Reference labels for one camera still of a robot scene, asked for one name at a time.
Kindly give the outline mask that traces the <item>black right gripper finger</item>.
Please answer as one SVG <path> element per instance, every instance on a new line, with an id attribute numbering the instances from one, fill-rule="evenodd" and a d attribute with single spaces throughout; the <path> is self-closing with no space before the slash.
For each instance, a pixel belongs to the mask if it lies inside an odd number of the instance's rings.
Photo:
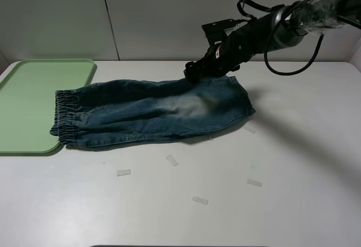
<path id="1" fill-rule="evenodd" d="M 190 61 L 185 64 L 185 70 L 183 71 L 185 78 L 190 83 L 198 83 L 201 78 L 202 64 L 198 61 Z"/>

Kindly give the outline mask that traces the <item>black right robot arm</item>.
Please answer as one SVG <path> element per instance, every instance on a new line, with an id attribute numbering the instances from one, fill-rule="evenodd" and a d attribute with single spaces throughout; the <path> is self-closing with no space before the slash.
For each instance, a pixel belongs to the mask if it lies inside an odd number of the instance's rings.
<path id="1" fill-rule="evenodd" d="M 239 0 L 242 19 L 226 19 L 202 25 L 209 43 L 206 54 L 186 64 L 185 78 L 197 83 L 203 77 L 223 77 L 262 54 L 268 70 L 279 76 L 305 71 L 316 59 L 324 31 L 345 25 L 360 28 L 360 0 L 303 0 L 292 5 L 266 7 Z M 297 46 L 308 33 L 319 33 L 315 51 L 301 69 L 281 72 L 271 67 L 268 53 Z"/>

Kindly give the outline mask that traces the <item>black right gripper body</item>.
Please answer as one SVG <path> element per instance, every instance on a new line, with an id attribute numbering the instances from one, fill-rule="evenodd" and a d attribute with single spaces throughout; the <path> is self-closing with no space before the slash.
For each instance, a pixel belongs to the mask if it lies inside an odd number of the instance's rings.
<path id="1" fill-rule="evenodd" d="M 250 24 L 226 30 L 227 38 L 214 46 L 209 46 L 206 54 L 198 60 L 202 64 L 201 77 L 222 77 L 230 71 L 236 71 L 237 66 L 249 61 L 254 55 L 254 49 L 249 41 Z"/>

